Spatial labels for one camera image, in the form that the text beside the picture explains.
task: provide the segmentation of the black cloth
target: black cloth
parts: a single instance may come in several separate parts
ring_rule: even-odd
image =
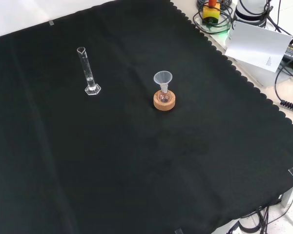
[[[291,121],[172,3],[54,23],[0,38],[0,234],[210,234],[293,186]]]

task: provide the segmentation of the white paper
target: white paper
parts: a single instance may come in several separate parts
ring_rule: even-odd
[[[226,56],[276,72],[292,37],[236,22]]]

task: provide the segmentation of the wire bundle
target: wire bundle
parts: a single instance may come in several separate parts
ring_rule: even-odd
[[[254,228],[246,228],[246,227],[243,227],[242,224],[239,221],[238,222],[239,223],[239,228],[242,231],[246,232],[246,233],[255,233],[255,232],[257,232],[257,231],[260,230],[260,234],[264,234],[264,233],[265,234],[268,234],[267,233],[268,225],[271,224],[271,223],[273,223],[273,222],[275,222],[276,220],[280,219],[281,217],[283,217],[289,211],[289,209],[291,208],[292,204],[293,204],[293,200],[292,200],[290,206],[284,212],[283,215],[279,216],[278,218],[276,218],[276,219],[274,219],[274,220],[272,220],[270,222],[269,222],[269,208],[270,207],[269,206],[266,207],[266,208],[260,207],[260,208],[256,209],[256,211],[252,212],[251,214],[249,214],[247,216],[241,217],[241,219],[243,219],[243,218],[251,217],[254,214],[257,214],[258,215],[258,219],[259,219],[258,225],[256,227],[254,227]],[[233,233],[233,229],[230,229],[229,232],[228,232],[228,234],[232,234],[232,233]]]
[[[193,22],[195,24],[195,26],[200,29],[202,32],[206,33],[206,34],[219,34],[219,33],[224,33],[229,31],[230,29],[230,25],[232,24],[232,17],[231,14],[233,13],[233,9],[230,7],[232,4],[232,0],[223,0],[221,2],[219,2],[220,4],[220,9],[213,7],[213,6],[209,6],[208,2],[205,2],[204,0],[197,0],[197,7],[198,7],[198,13],[196,13],[193,16]],[[210,23],[208,21],[206,21],[205,19],[203,19],[202,17],[202,12],[203,12],[203,8],[204,7],[209,7],[209,8],[213,8],[216,9],[218,11],[220,11],[220,15],[225,16],[225,19],[223,21],[221,21],[220,23]],[[201,25],[199,25],[196,21],[195,21],[195,17],[199,16],[202,20],[202,23],[206,23],[208,28],[226,28],[225,30],[220,30],[217,32],[211,32],[211,31],[206,31]]]
[[[282,29],[278,24],[274,23],[274,21],[273,21],[270,17],[268,17],[267,19],[273,24],[273,26],[276,28],[276,30],[277,30],[279,33],[282,33],[281,31],[283,31],[283,32],[285,32],[286,34],[292,36],[292,38],[293,38],[293,35],[291,35],[291,34],[288,33],[287,31],[285,31],[284,29]],[[277,76],[276,76],[276,78],[275,78],[275,81],[274,81],[274,91],[275,91],[275,94],[277,95],[278,99],[279,99],[281,102],[282,102],[283,100],[280,98],[280,96],[279,96],[279,94],[278,94],[278,92],[277,92],[277,80],[278,80],[278,77],[279,77],[280,73],[281,73],[283,70],[285,70],[285,71],[288,73],[288,75],[290,75],[291,77],[293,77],[293,74],[290,73],[290,72],[286,69],[286,66],[288,66],[288,65],[291,64],[292,62],[293,62],[293,59],[291,59],[290,61],[288,61],[286,64],[281,64],[281,69],[279,70],[279,72],[278,72],[278,74],[277,74]]]

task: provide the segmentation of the funnel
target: funnel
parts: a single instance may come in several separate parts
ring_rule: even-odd
[[[168,71],[161,71],[155,74],[155,83],[161,86],[161,91],[158,93],[158,100],[166,103],[171,100],[171,94],[168,91],[168,83],[172,80],[172,74]]]

